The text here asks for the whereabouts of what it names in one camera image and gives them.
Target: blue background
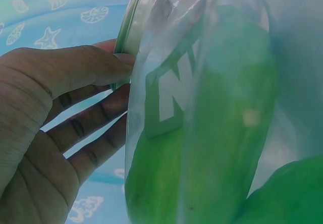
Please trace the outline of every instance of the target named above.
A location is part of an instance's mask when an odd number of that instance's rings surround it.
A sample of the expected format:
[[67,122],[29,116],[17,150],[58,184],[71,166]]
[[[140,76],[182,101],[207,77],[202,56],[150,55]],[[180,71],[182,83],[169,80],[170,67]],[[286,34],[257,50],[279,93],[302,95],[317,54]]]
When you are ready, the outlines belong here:
[[[129,0],[22,1],[0,0],[0,55],[18,47],[61,48],[116,38]],[[12,39],[12,35],[14,40],[8,44],[8,37]],[[44,130],[108,94],[104,92],[77,104]],[[110,125],[79,143],[66,156],[99,137],[108,127]],[[124,155],[122,148],[81,187],[66,223],[127,223],[123,191]]]

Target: green vegetable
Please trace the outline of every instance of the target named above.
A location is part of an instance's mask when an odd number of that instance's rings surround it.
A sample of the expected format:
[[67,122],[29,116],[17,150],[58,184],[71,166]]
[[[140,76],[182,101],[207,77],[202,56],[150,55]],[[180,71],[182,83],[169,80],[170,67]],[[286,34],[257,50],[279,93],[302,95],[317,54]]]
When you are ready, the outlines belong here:
[[291,162],[245,201],[233,224],[323,223],[323,156]]
[[183,144],[185,224],[232,221],[249,192],[278,92],[268,32],[232,6],[219,14]]
[[[125,186],[132,224],[176,224],[179,206],[185,224],[227,224],[247,197],[276,100],[276,61],[268,32],[231,6],[220,8],[208,46],[184,144],[183,120],[158,136],[146,124],[137,143]],[[149,89],[146,108],[158,102]]]

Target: logo on bag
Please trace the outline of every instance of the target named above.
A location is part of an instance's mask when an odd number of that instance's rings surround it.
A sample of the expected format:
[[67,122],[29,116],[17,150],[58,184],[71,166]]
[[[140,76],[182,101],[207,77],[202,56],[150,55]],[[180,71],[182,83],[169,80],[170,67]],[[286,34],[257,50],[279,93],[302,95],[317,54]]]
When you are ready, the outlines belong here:
[[197,23],[161,66],[147,75],[145,132],[148,138],[183,125],[199,36],[200,23]]

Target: plastic wrap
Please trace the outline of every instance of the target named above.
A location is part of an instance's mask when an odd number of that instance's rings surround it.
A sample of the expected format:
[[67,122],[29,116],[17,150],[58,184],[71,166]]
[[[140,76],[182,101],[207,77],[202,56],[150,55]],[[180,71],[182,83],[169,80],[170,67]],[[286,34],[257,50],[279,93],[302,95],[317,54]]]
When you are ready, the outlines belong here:
[[323,223],[321,0],[168,1],[132,77],[130,222]]

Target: knuckle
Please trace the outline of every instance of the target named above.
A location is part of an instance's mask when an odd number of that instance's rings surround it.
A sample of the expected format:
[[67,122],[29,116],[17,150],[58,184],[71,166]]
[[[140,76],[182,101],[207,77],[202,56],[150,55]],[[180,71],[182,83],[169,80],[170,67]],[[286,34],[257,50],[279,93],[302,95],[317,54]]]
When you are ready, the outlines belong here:
[[87,157],[89,158],[90,162],[94,165],[95,168],[97,168],[101,165],[97,154],[90,147],[85,147],[84,152],[87,155]]

